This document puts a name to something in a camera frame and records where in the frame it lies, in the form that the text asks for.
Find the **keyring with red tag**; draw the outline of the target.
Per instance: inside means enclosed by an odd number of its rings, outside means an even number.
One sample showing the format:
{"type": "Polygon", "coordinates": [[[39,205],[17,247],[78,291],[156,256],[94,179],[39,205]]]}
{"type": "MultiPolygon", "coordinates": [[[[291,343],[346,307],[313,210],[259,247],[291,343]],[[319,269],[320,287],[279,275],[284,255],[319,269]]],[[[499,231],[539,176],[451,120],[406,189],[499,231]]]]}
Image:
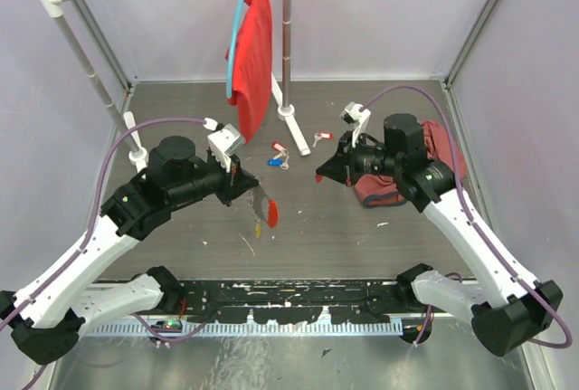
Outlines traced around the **keyring with red tag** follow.
{"type": "Polygon", "coordinates": [[[279,221],[277,203],[270,198],[261,185],[250,191],[251,205],[256,219],[270,228],[275,228],[279,221]]]}

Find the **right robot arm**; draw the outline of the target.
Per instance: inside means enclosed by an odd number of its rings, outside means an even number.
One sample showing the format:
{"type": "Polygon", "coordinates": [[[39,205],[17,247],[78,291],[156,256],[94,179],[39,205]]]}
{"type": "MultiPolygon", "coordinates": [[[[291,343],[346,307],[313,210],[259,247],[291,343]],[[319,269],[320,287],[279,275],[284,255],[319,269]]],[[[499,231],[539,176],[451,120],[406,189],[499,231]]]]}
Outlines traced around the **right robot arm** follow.
{"type": "Polygon", "coordinates": [[[398,275],[397,301],[415,312],[430,305],[470,325],[481,345],[503,357],[548,329],[563,292],[522,266],[485,224],[455,172],[430,157],[423,127],[408,113],[384,120],[384,138],[365,131],[368,111],[345,111],[351,125],[337,151],[316,170],[343,185],[363,176],[390,176],[399,194],[431,221],[467,263],[477,282],[465,285],[426,264],[398,275]]]}

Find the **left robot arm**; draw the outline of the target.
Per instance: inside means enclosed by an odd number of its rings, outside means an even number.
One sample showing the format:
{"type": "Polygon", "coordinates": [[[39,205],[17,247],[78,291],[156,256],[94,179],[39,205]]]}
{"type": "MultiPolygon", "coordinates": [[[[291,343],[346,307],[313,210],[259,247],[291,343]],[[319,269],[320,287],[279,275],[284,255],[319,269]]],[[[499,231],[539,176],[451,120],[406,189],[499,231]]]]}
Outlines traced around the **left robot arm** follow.
{"type": "Polygon", "coordinates": [[[1,317],[29,359],[48,365],[70,352],[93,329],[148,310],[170,314],[184,297],[183,286],[164,266],[99,294],[86,289],[116,259],[143,242],[172,213],[215,195],[223,205],[257,187],[237,156],[223,166],[207,151],[201,159],[185,137],[164,138],[146,168],[120,186],[101,206],[95,225],[49,270],[18,290],[1,293],[1,317]]]}

